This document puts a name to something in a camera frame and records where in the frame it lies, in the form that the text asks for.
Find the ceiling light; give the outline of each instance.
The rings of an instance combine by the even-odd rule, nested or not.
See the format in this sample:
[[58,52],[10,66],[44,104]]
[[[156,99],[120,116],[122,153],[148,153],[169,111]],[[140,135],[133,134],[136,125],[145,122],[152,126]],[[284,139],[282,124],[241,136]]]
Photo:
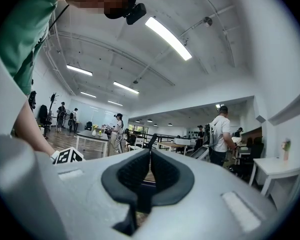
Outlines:
[[84,69],[81,69],[81,68],[78,68],[75,66],[70,66],[70,65],[66,65],[66,67],[70,70],[74,70],[74,71],[77,71],[77,72],[80,72],[80,73],[83,73],[83,74],[86,74],[86,75],[92,77],[92,72],[90,72],[90,71],[87,71],[87,70],[84,70]]
[[82,92],[82,91],[81,91],[81,93],[84,94],[84,95],[88,95],[88,96],[96,98],[96,96],[94,96],[94,95],[91,95],[91,94],[88,94],[88,93],[85,93],[85,92]]
[[119,103],[115,103],[115,102],[110,101],[110,100],[108,100],[108,102],[113,103],[113,104],[116,104],[116,105],[119,105],[119,106],[123,106],[123,105],[121,105],[121,104],[119,104]]
[[132,92],[132,93],[134,93],[134,94],[139,94],[139,92],[138,92],[137,90],[134,90],[134,89],[131,89],[131,88],[129,88],[129,87],[126,87],[126,86],[122,85],[121,83],[114,82],[113,84],[114,84],[115,86],[119,86],[119,87],[121,87],[121,88],[123,88],[123,89],[126,89],[126,90],[128,90],[128,91],[130,91],[130,92]]
[[187,61],[192,58],[188,50],[183,46],[183,44],[161,23],[159,23],[153,17],[150,17],[145,23],[147,27],[156,32],[160,37],[162,37],[169,45],[171,45],[181,57]]

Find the wooden floor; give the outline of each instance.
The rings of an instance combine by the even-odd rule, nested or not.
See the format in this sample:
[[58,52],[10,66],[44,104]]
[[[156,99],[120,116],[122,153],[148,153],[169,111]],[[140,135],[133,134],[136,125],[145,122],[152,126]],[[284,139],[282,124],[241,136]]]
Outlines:
[[[63,128],[61,132],[56,132],[55,127],[51,127],[51,131],[48,131],[46,136],[48,137],[47,142],[58,151],[65,150],[70,147],[76,147],[77,137],[73,132],[69,132],[67,128]],[[122,145],[123,152],[127,152],[128,150]],[[92,160],[99,159],[102,157],[101,151],[103,149],[103,144],[101,142],[89,141],[87,140],[85,143],[84,150],[84,140],[79,141],[78,151],[83,154],[84,159]],[[120,156],[119,153],[109,153],[108,156]],[[146,181],[155,181],[155,177],[149,168],[149,173],[145,178]]]

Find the ceiling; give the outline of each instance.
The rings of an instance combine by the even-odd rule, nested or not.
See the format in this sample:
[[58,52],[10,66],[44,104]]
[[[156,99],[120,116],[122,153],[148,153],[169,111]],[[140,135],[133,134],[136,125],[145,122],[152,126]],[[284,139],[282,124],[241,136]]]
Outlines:
[[[130,106],[153,90],[183,88],[185,79],[229,73],[245,63],[236,8],[231,0],[209,1],[213,5],[208,0],[137,0],[145,4],[147,15],[131,26],[124,18],[111,20],[69,6],[56,23],[61,51],[67,64],[91,71],[93,76],[68,70],[65,79],[75,81],[77,95],[86,92],[99,100]],[[66,5],[59,1],[55,15]],[[177,37],[188,30],[179,40],[186,44],[191,59],[184,61],[145,26],[153,16]],[[213,20],[211,27],[197,24],[207,16]],[[114,81],[140,94],[114,86]]]
[[[233,100],[222,102],[228,107],[228,117],[231,120],[238,117],[246,108],[247,100]],[[129,122],[134,123],[136,120],[141,120],[141,124],[145,126],[153,126],[157,124],[158,127],[166,127],[172,124],[175,127],[189,127],[194,128],[198,125],[206,125],[210,123],[216,116],[218,111],[215,104],[209,104],[198,107],[191,107],[186,109],[174,110],[169,112],[150,114],[142,118],[129,118]]]

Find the person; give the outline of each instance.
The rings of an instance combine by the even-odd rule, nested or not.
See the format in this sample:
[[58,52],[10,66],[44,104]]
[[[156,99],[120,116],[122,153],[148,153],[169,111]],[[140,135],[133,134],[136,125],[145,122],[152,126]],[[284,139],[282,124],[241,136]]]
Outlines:
[[205,135],[204,127],[202,125],[199,125],[198,128],[199,128],[198,139],[195,143],[193,152],[196,152],[204,144],[204,135]]
[[234,137],[241,137],[241,132],[243,132],[244,130],[242,129],[242,127],[240,127],[235,133],[234,133]]
[[69,131],[70,131],[70,133],[71,133],[71,131],[72,131],[72,125],[74,126],[73,128],[73,130],[74,130],[74,133],[76,133],[76,131],[77,131],[77,129],[76,129],[76,123],[77,123],[77,111],[78,111],[78,109],[77,108],[75,108],[74,109],[74,111],[72,111],[71,112],[71,114],[73,115],[73,117],[71,118],[70,117],[70,119],[72,119],[72,123],[71,123],[71,125],[69,126]]
[[[31,92],[36,57],[49,32],[49,20],[59,0],[20,0],[0,28],[0,59],[22,92]],[[110,19],[130,12],[136,0],[65,0],[80,9],[103,9]],[[41,134],[28,100],[14,123],[18,136],[35,151],[52,156],[56,152]]]
[[214,127],[216,138],[212,137],[210,129],[209,156],[213,164],[223,166],[227,157],[227,149],[229,146],[232,150],[236,149],[236,145],[230,136],[230,120],[228,119],[228,108],[221,106],[219,115],[210,124]]
[[65,108],[65,103],[61,102],[61,106],[58,108],[58,110],[56,111],[58,113],[57,117],[56,117],[56,121],[57,121],[57,132],[61,133],[61,127],[62,124],[64,123],[64,117],[66,116],[66,108]]
[[123,139],[124,133],[124,122],[122,122],[123,115],[118,113],[114,115],[116,117],[116,126],[111,129],[111,139],[110,139],[110,155],[114,152],[123,153],[121,141]]

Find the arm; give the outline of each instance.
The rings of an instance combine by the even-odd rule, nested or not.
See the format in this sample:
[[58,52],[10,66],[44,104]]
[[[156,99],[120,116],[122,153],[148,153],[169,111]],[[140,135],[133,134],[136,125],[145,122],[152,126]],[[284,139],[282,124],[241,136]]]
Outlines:
[[18,136],[26,141],[35,151],[47,153],[49,156],[55,152],[42,135],[32,113],[28,100],[24,103],[16,121],[14,129]]
[[232,150],[235,150],[235,149],[236,149],[236,145],[235,145],[235,143],[232,141],[232,138],[231,138],[229,132],[224,132],[224,133],[223,133],[223,139],[224,139],[224,142],[225,142]]

